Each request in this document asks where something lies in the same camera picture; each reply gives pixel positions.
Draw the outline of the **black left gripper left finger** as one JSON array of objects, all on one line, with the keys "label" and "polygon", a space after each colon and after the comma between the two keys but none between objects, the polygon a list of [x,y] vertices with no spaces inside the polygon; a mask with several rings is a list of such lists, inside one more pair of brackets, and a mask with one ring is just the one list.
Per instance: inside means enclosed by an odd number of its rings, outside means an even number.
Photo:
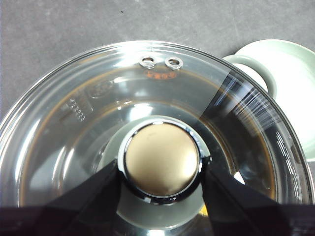
[{"label": "black left gripper left finger", "polygon": [[41,206],[1,207],[2,236],[82,236],[111,231],[121,195],[117,161]]}]

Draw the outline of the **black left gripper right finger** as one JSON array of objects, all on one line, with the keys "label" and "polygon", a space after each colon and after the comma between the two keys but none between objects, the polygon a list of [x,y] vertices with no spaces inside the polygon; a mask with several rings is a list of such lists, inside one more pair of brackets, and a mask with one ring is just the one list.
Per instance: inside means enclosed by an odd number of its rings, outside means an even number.
[{"label": "black left gripper right finger", "polygon": [[315,206],[280,204],[202,160],[202,195],[216,236],[313,236]]}]

